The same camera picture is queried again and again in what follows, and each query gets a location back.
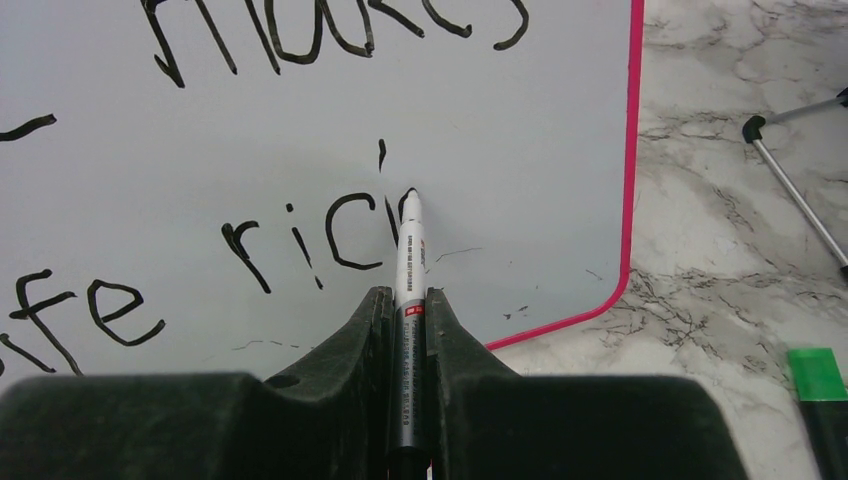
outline whiteboard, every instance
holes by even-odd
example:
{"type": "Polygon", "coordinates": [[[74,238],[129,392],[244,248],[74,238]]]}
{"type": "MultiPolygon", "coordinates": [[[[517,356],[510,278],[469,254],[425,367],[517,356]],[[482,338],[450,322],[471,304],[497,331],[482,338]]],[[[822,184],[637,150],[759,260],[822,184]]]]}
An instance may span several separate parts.
{"type": "Polygon", "coordinates": [[[479,340],[620,294],[639,2],[271,2],[286,59],[253,3],[0,6],[0,385],[271,375],[393,285],[412,186],[479,340]]]}

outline white marble surface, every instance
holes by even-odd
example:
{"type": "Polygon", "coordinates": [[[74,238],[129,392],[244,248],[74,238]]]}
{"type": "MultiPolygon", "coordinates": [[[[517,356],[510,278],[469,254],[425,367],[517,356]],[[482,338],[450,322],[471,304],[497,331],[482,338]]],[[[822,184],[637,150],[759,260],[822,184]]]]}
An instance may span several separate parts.
{"type": "MultiPolygon", "coordinates": [[[[601,317],[497,355],[529,375],[696,379],[752,479],[818,478],[786,352],[829,346],[848,372],[848,294],[740,129],[833,98],[846,47],[845,1],[647,0],[630,286],[601,317]]],[[[764,133],[848,246],[846,131],[834,110],[764,133]]]]}

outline green cap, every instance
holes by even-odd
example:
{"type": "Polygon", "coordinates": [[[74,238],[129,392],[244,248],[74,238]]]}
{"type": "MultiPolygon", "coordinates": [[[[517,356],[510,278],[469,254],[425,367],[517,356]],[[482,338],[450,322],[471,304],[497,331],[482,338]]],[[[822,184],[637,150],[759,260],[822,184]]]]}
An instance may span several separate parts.
{"type": "Polygon", "coordinates": [[[829,348],[799,348],[789,351],[789,367],[802,402],[848,400],[836,357],[829,348]]]}

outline silver metal rod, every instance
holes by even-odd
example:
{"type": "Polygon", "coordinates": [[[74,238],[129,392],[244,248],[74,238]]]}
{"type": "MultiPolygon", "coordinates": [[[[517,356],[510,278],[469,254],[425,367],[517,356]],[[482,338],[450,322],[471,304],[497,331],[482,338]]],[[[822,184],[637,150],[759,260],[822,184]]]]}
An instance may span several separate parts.
{"type": "Polygon", "coordinates": [[[807,105],[806,107],[796,108],[795,110],[789,110],[788,112],[776,113],[768,118],[766,118],[766,124],[774,124],[785,122],[787,120],[791,120],[793,118],[800,117],[802,115],[809,115],[811,113],[818,112],[820,110],[824,110],[826,108],[832,107],[834,105],[840,105],[842,102],[848,101],[848,97],[836,97],[831,98],[830,100],[825,100],[824,102],[814,103],[812,105],[807,105]]]}
{"type": "Polygon", "coordinates": [[[801,192],[795,188],[795,185],[792,183],[792,180],[786,175],[786,172],[783,171],[783,168],[780,167],[780,164],[777,163],[777,160],[771,155],[771,152],[768,151],[765,145],[763,145],[762,140],[754,140],[753,141],[754,148],[757,149],[757,152],[760,153],[760,156],[763,157],[763,160],[768,163],[771,171],[774,172],[774,175],[780,180],[780,183],[783,184],[783,187],[786,188],[786,191],[789,192],[789,195],[795,200],[795,204],[798,205],[798,208],[804,212],[804,215],[807,217],[807,220],[813,225],[813,228],[821,236],[824,243],[827,244],[827,247],[830,249],[833,256],[839,259],[839,263],[844,267],[848,265],[848,256],[845,256],[845,252],[839,247],[839,244],[836,243],[836,240],[833,239],[833,236],[827,230],[827,227],[824,226],[822,221],[819,219],[816,212],[810,208],[810,205],[807,204],[807,201],[804,200],[804,197],[801,196],[801,192]]]}

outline pink whiteboard edge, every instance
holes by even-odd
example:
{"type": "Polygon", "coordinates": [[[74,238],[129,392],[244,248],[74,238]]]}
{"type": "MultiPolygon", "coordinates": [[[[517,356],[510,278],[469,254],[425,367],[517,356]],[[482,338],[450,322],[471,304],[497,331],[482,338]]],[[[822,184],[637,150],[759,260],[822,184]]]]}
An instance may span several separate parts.
{"type": "Polygon", "coordinates": [[[585,322],[606,312],[621,298],[630,281],[630,244],[633,234],[633,197],[636,183],[636,145],[639,140],[639,82],[642,73],[642,24],[644,0],[633,0],[630,17],[630,61],[627,82],[627,138],[624,146],[624,212],[621,215],[621,270],[618,285],[606,302],[598,308],[571,318],[564,318],[526,332],[517,333],[486,345],[489,350],[506,347],[546,333],[585,322]]]}

